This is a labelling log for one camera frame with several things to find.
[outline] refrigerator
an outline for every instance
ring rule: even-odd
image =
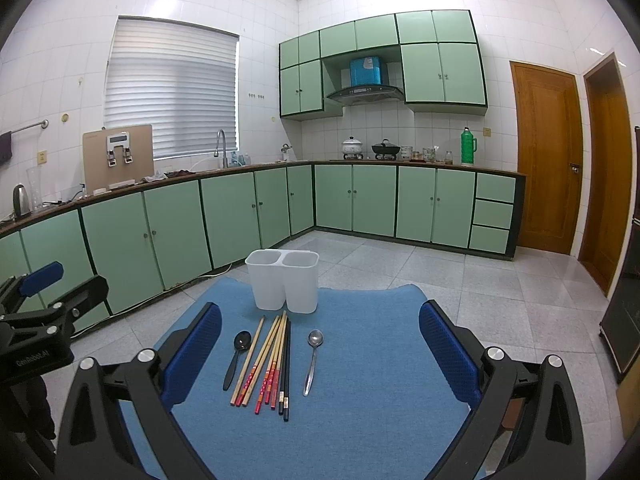
[[[640,127],[636,126],[640,147]],[[640,168],[636,187],[636,210],[625,261],[600,331],[613,355],[618,380],[622,380],[640,352]]]

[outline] faucet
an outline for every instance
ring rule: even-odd
[[[213,152],[213,156],[218,156],[218,145],[220,144],[220,134],[222,134],[222,167],[228,168],[229,164],[226,161],[226,137],[225,137],[225,131],[222,129],[218,130],[218,135],[216,136],[216,151]]]

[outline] chopstick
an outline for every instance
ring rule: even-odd
[[[236,406],[240,406],[240,404],[242,404],[242,401],[244,400],[244,396],[246,395],[247,390],[249,389],[249,386],[251,385],[252,381],[254,380],[255,373],[256,373],[256,370],[258,368],[258,363],[260,362],[260,359],[262,358],[262,354],[265,353],[265,346],[267,346],[267,343],[271,342],[271,335],[274,332],[274,329],[277,327],[279,320],[280,320],[280,316],[276,316],[276,319],[273,320],[273,324],[271,325],[271,328],[269,329],[269,333],[267,334],[267,339],[265,339],[264,343],[262,343],[262,347],[260,348],[260,351],[258,352],[258,356],[255,358],[254,366],[251,368],[251,372],[249,373],[248,377],[246,378],[246,381],[244,382],[244,385],[242,386],[242,389],[240,390],[240,393],[236,397],[236,402],[235,402]]]
[[[258,376],[260,375],[260,372],[262,371],[262,365],[264,364],[264,362],[267,359],[267,355],[269,353],[269,349],[271,348],[271,343],[274,341],[276,334],[278,332],[278,327],[280,325],[280,321],[282,320],[281,316],[276,316],[276,319],[273,321],[273,326],[271,333],[269,334],[267,341],[265,341],[265,345],[263,347],[264,352],[262,353],[261,357],[260,357],[260,362],[258,363],[258,367],[255,370],[255,374],[252,377],[251,383],[249,384],[249,387],[247,388],[246,393],[244,394],[244,397],[242,398],[242,405],[246,406],[249,403],[249,398],[251,397],[251,394],[254,391],[255,388],[255,383],[257,383],[258,381]]]
[[[287,320],[287,313],[285,312],[282,315],[282,322],[280,323],[280,332],[278,332],[278,336],[276,338],[276,345],[273,348],[274,353],[271,355],[271,368],[269,371],[269,381],[267,382],[267,391],[264,396],[265,404],[269,403],[272,390],[273,390],[273,396],[275,397],[275,390],[273,389],[273,378],[275,377],[275,374],[276,374],[276,366],[278,365],[278,356],[280,355],[280,349],[282,348],[282,339],[284,338],[286,320]]]
[[[291,365],[291,320],[287,319],[287,368],[284,375],[284,421],[289,421],[289,367]]]
[[[256,415],[260,413],[260,407],[262,406],[262,400],[264,399],[264,394],[266,393],[269,380],[270,378],[273,378],[273,368],[275,367],[276,352],[278,351],[278,343],[280,342],[280,333],[282,332],[282,327],[286,324],[286,317],[287,317],[286,313],[282,314],[282,319],[280,320],[278,331],[276,332],[276,335],[273,338],[273,349],[271,350],[271,355],[269,357],[269,360],[267,361],[267,370],[264,373],[264,379],[262,380],[262,386],[260,387],[258,400],[255,403],[254,413]]]
[[[254,338],[251,341],[251,347],[246,354],[246,359],[244,360],[244,365],[242,366],[242,370],[240,371],[240,376],[238,377],[238,382],[236,383],[236,387],[234,389],[233,395],[231,395],[231,405],[235,405],[236,397],[240,392],[240,388],[242,387],[242,380],[244,380],[244,374],[246,373],[247,368],[249,367],[249,363],[251,362],[251,356],[254,354],[254,348],[256,343],[258,342],[258,338],[260,337],[260,330],[262,329],[262,324],[264,323],[265,316],[260,318],[260,323],[258,323],[258,328],[255,330]]]
[[[282,365],[282,355],[284,354],[284,334],[286,332],[286,326],[283,327],[282,335],[280,336],[280,348],[278,349],[278,363],[276,364],[276,369],[273,373],[273,384],[271,386],[272,394],[271,395],[271,409],[276,409],[276,403],[278,402],[279,389],[278,389],[278,379],[280,378],[280,367]]]
[[[289,333],[287,332],[287,328],[285,327],[284,339],[282,341],[282,345],[284,346],[282,351],[282,374],[280,377],[280,389],[278,391],[278,415],[282,415],[284,412],[284,383],[287,377],[287,344],[289,341]]]

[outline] window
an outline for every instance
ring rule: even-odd
[[[237,36],[208,28],[119,18],[104,125],[151,124],[155,159],[213,152],[220,128],[236,150],[237,46]]]

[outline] spoon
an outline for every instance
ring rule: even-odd
[[[236,349],[236,353],[229,363],[229,368],[226,370],[225,382],[222,384],[223,390],[227,391],[229,386],[231,386],[231,381],[234,380],[234,375],[236,374],[238,356],[240,355],[240,352],[246,352],[249,349],[249,346],[251,346],[251,332],[247,332],[246,330],[238,332],[234,338],[234,348]]]
[[[309,336],[306,338],[308,343],[313,347],[314,353],[311,356],[311,366],[309,367],[309,373],[306,375],[305,391],[302,393],[305,397],[308,396],[311,389],[311,383],[314,380],[314,370],[316,369],[316,352],[318,347],[322,344],[322,332],[319,330],[312,330],[309,332]]]

